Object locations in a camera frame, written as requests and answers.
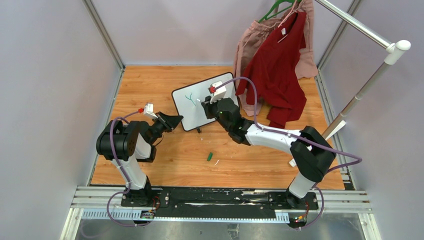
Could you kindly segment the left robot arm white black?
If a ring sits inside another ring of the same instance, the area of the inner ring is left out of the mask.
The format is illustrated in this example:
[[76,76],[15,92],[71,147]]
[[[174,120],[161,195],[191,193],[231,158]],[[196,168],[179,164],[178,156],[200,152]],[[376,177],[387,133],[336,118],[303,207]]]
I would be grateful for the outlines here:
[[113,163],[125,180],[121,204],[124,207],[151,207],[159,202],[149,177],[140,163],[152,163],[156,157],[156,141],[172,132],[183,120],[182,115],[155,113],[152,124],[117,117],[110,121],[96,141],[96,151]]

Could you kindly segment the green marker cap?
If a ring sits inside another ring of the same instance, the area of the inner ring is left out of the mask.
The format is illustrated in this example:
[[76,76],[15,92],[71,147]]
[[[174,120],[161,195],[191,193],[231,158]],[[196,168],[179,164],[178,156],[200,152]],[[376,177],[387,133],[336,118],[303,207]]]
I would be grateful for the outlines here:
[[211,161],[211,159],[212,159],[212,157],[213,157],[213,153],[212,152],[210,152],[209,154],[208,154],[208,157],[207,157],[207,161],[208,162],[210,162]]

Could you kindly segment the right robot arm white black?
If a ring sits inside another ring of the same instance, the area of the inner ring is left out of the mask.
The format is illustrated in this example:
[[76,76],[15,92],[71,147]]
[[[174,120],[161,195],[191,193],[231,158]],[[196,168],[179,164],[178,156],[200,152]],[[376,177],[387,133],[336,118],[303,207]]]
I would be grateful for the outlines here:
[[207,96],[201,106],[207,119],[216,120],[238,144],[263,146],[291,154],[298,169],[287,188],[283,203],[292,209],[306,205],[309,190],[320,183],[336,158],[336,153],[322,135],[311,126],[302,130],[267,127],[244,118],[230,98],[210,102]]

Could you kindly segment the white whiteboard black frame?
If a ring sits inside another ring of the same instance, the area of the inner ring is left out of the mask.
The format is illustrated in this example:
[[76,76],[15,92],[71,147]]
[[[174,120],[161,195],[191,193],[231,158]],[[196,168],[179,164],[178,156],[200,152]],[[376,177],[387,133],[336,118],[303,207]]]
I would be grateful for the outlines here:
[[225,83],[233,78],[231,72],[226,72],[172,91],[171,96],[177,113],[183,116],[181,125],[184,131],[196,130],[215,121],[206,119],[204,109],[196,99],[204,101],[206,96],[211,95],[209,92],[211,84],[218,81]]

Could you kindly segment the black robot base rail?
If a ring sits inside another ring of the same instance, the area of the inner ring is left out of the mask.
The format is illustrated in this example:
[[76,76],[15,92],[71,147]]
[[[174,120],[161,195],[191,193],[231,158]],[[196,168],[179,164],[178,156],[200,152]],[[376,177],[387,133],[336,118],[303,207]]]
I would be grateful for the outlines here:
[[283,189],[155,187],[147,203],[123,188],[79,186],[71,202],[83,219],[218,223],[307,223],[316,214],[370,214],[364,191],[311,190],[296,207]]

